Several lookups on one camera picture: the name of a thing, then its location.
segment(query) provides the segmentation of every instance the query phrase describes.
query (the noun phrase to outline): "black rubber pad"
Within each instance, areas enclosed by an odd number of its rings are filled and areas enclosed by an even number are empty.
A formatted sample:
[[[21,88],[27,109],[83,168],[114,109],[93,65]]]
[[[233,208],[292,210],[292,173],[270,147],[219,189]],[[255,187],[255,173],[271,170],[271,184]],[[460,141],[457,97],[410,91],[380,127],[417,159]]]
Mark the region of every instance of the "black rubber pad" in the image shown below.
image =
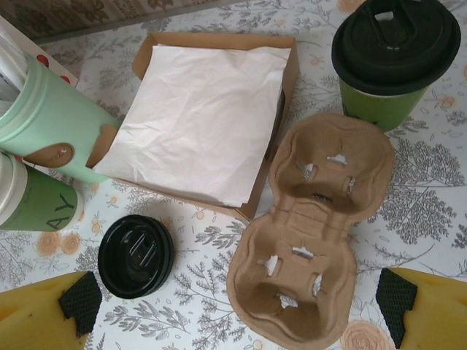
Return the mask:
[[[58,299],[65,317],[76,320],[77,337],[93,331],[101,301],[102,293],[92,272],[87,272]]]
[[[377,288],[377,302],[399,349],[406,333],[404,313],[412,310],[417,297],[417,286],[403,279],[388,268],[383,268]]]

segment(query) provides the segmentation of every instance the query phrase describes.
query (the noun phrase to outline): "yellow plastic object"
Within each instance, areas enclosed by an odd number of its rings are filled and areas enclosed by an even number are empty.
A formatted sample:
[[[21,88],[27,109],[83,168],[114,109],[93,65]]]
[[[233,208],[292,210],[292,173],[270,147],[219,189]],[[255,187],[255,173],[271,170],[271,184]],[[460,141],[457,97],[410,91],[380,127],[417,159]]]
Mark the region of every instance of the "yellow plastic object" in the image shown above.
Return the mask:
[[[404,314],[401,350],[467,349],[467,283],[407,268],[390,270],[417,286],[413,309]]]
[[[83,350],[74,318],[58,299],[86,272],[73,272],[0,293],[1,350]]]

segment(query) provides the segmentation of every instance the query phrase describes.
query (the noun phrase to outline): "white patterned tablecloth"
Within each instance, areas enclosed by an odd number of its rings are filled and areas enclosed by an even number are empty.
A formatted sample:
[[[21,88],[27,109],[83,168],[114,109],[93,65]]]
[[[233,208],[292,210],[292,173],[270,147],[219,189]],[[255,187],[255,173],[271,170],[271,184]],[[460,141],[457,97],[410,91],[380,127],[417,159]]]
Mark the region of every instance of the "white patterned tablecloth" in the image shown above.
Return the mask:
[[[301,76],[291,124],[317,112],[341,112],[331,40],[359,2],[250,1],[67,39],[47,51],[80,77],[78,90],[122,119],[139,86],[131,62],[151,31],[296,35]],[[382,267],[467,280],[467,6],[455,17],[463,31],[458,56],[410,118],[389,132],[397,154],[389,192],[379,211],[351,231],[358,283],[349,327],[330,349],[394,349],[374,299]],[[139,299],[121,300],[103,289],[86,350],[281,349],[245,327],[228,302],[225,278],[243,223],[110,180],[74,186],[86,204],[73,230],[0,232],[0,291],[72,271],[96,272],[106,229],[130,213],[149,215],[174,237],[174,270],[161,290]],[[271,201],[266,186],[260,210]]]

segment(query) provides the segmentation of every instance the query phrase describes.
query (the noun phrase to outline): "cup lid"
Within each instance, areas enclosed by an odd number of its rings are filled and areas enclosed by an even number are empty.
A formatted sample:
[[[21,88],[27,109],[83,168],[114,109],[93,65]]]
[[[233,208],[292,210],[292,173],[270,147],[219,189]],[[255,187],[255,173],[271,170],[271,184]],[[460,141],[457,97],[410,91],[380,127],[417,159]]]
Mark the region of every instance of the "cup lid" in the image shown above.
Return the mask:
[[[438,79],[459,46],[459,24],[437,0],[368,0],[336,32],[332,60],[353,88],[393,96]]]
[[[158,220],[128,215],[117,220],[99,247],[102,282],[114,295],[134,299],[156,291],[174,264],[174,244]]]

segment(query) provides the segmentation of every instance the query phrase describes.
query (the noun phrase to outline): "napkin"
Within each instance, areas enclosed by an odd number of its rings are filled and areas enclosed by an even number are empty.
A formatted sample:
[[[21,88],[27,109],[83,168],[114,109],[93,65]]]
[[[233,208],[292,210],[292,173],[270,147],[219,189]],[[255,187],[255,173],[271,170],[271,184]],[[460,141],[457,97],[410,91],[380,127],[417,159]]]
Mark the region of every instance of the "napkin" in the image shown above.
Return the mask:
[[[248,202],[289,54],[154,46],[134,102],[94,170],[197,201]]]

